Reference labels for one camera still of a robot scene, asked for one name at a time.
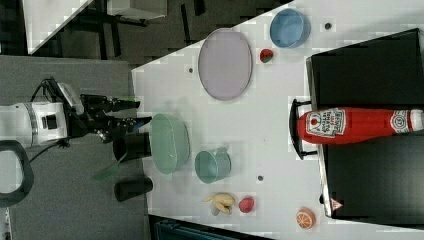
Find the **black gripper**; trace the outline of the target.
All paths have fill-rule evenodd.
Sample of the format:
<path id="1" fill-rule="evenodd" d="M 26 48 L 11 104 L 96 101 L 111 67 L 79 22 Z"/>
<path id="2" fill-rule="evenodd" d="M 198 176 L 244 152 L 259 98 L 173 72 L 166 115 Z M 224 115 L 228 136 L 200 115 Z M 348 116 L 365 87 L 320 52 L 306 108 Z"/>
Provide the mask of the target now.
<path id="1" fill-rule="evenodd" d="M 112 118 L 107 116 L 108 112 L 137 109 L 140 102 L 118 98 L 109 100 L 106 96 L 89 94 L 82 94 L 81 98 L 84 107 L 81 114 L 77 113 L 75 106 L 65 104 L 69 138 L 98 134 L 103 143 L 109 143 L 112 141 L 111 125 L 113 133 L 134 133 L 152 120 L 151 117 L 116 118 L 112 123 Z"/>

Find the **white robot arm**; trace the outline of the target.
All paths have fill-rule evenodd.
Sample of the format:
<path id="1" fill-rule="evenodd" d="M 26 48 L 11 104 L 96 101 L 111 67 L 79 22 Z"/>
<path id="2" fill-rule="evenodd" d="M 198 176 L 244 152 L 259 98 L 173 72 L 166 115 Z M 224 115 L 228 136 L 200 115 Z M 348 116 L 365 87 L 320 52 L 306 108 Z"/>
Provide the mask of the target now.
<path id="1" fill-rule="evenodd" d="M 135 133 L 152 120 L 151 116 L 118 118 L 109 112 L 137 109 L 139 101 L 102 95 L 80 95 L 79 114 L 66 102 L 18 103 L 1 107 L 1 140 L 16 140 L 24 148 L 52 144 L 61 139 L 97 134 L 103 143 Z"/>

